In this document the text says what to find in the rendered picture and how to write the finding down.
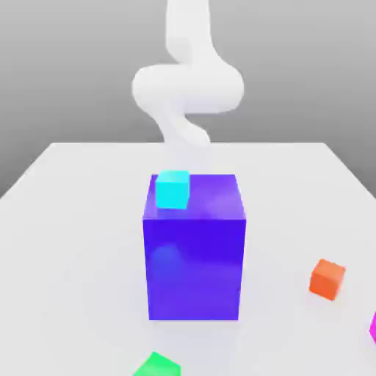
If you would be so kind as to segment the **small green cube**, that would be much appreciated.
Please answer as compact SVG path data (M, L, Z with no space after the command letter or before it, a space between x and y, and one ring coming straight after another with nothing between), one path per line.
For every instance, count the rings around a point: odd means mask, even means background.
M132 376L181 376L181 366L157 352L152 352Z

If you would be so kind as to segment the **small orange cube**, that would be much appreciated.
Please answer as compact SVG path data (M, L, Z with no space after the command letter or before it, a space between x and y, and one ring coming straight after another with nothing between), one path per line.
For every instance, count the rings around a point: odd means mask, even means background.
M345 267L321 258L311 273L309 291L327 300L335 300L345 271Z

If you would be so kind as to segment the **small cyan cube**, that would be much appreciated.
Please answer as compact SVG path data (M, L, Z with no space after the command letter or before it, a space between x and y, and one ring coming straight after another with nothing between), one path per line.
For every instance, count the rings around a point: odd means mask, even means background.
M158 209L186 209L190 195L190 174L187 170L163 170L155 183Z

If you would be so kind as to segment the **large blue box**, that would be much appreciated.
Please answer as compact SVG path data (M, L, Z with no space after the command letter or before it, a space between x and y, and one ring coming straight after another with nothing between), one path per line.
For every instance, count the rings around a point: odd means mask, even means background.
M185 209L156 207L156 179L142 218L149 318L237 320L246 216L236 176L194 174Z

